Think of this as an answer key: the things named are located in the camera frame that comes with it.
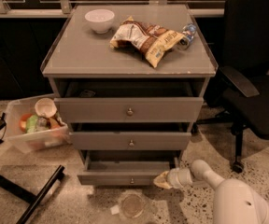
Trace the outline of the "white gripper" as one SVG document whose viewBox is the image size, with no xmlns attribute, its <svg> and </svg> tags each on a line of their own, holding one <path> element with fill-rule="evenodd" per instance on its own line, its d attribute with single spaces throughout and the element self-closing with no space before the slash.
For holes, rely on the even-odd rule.
<svg viewBox="0 0 269 224">
<path fill-rule="evenodd" d="M 153 184 L 162 189 L 180 189 L 192 184 L 191 171 L 188 168 L 164 171 L 154 178 Z"/>
</svg>

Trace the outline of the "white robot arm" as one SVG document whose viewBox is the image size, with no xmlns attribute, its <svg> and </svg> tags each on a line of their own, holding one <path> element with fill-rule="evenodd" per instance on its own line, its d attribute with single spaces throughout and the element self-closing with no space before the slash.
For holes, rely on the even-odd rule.
<svg viewBox="0 0 269 224">
<path fill-rule="evenodd" d="M 239 157 L 244 128 L 269 140 L 269 67 L 258 77 L 248 76 L 242 68 L 231 64 L 219 71 L 228 83 L 223 99 L 234 115 L 235 156 Z M 192 162 L 188 168 L 165 171 L 154 179 L 154 184 L 179 189 L 194 180 L 206 182 L 215 191 L 213 224 L 269 224 L 269 203 L 262 196 L 242 181 L 222 178 L 203 160 Z"/>
</svg>

